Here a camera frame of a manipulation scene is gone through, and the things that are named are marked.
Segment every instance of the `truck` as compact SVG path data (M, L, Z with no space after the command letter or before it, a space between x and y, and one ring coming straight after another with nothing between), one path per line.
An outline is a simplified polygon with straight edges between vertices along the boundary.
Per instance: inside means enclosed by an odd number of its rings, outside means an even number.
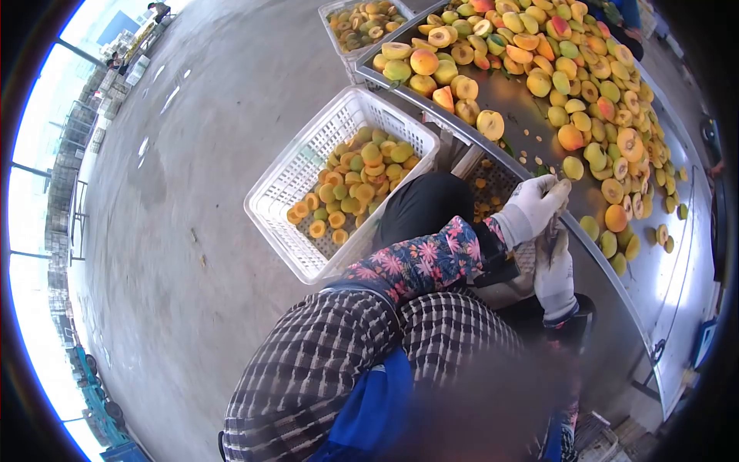
M108 449L100 456L111 462L146 462L149 459L126 430L123 410L105 392L98 377L98 362L81 345L67 349L72 374L82 391L87 409L85 421L101 446Z

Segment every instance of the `glove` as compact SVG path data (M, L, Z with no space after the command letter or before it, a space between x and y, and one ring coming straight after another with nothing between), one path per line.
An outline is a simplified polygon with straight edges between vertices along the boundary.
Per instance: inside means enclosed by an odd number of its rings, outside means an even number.
M537 237L534 293L544 308L545 327L556 327L579 309L568 244L567 230L557 218Z
M508 251L541 234L549 219L565 204L571 189L569 180L557 182L554 175L519 183L503 210L493 215Z
M605 18L608 20L608 22L616 26L620 26L624 20L621 17L621 12L616 7L616 4L614 4L612 1L603 4L603 14L605 14Z

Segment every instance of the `white plastic crate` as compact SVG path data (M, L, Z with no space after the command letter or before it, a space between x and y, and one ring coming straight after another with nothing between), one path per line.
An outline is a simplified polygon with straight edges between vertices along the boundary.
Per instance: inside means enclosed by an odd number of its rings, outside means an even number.
M330 245L329 232L315 240L287 221L287 210L313 190L333 148L348 141L362 126L383 129L407 141L420 157L420 162L388 198L433 166L440 145L433 132L365 88L348 86L303 127L244 199L246 214L304 284L335 276L369 254L372 236L385 212L387 199L330 259L324 255L325 248L321 252L325 242Z
M389 0L389 1L390 3L394 4L396 8L398 8L398 14L403 16L406 19L406 21L410 21L411 18L415 16L415 13L413 13L413 10L408 8L402 1L398 1L398 0ZM355 65L356 65L356 61L364 54L364 52L367 51L367 48L371 47L373 44L369 44L365 47L352 50L348 53L341 51L341 48L338 45L338 41L336 40L336 35L334 35L333 31L331 30L331 26L328 25L326 16L328 16L331 13L334 13L335 11L351 9L351 7L353 7L357 3L360 3L360 2L358 0L337 0L337 1L332 1L331 3L325 4L324 6L319 8L319 15L321 15L321 22L323 22L323 25L326 28L326 32L328 33L328 36L331 37L331 43L333 44L334 50L336 50L336 54L339 56L339 58L341 58L341 61L344 63L344 68L347 71L349 82L351 82L352 85L362 84L364 82L364 77L362 77L356 72Z

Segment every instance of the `blue cloth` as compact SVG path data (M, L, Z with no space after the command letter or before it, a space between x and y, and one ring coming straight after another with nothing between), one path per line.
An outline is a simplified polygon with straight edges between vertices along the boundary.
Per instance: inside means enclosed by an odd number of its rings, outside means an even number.
M413 377L403 348L362 374L310 462L371 461L395 443L407 420Z
M619 9L621 17L624 18L623 25L625 29L641 29L641 17L639 16L639 6L636 4L636 0L609 1L613 3L616 8ZM599 21L605 21L605 14L603 14L603 10L598 9L597 11L593 11L590 14L595 16Z

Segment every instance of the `woman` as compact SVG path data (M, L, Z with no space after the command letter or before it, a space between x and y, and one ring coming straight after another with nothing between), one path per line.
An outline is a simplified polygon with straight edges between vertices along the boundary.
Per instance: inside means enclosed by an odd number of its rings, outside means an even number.
M603 21L611 35L631 50L637 61L644 57L641 45L641 17L636 0L586 0L588 12Z
M527 180L500 213L470 225L474 202L459 178L429 173L404 186L386 207L375 253L289 309L257 350L226 411L225 459L576 457L576 398L562 400L570 375L557 372L571 361L526 356L466 288L468 276L498 271L536 239L570 188L553 175ZM568 344L568 320L588 300L573 292L564 230L537 239L536 265L540 304L513 311L543 309L549 339ZM373 373L387 375L379 388ZM485 425L499 438L473 438Z

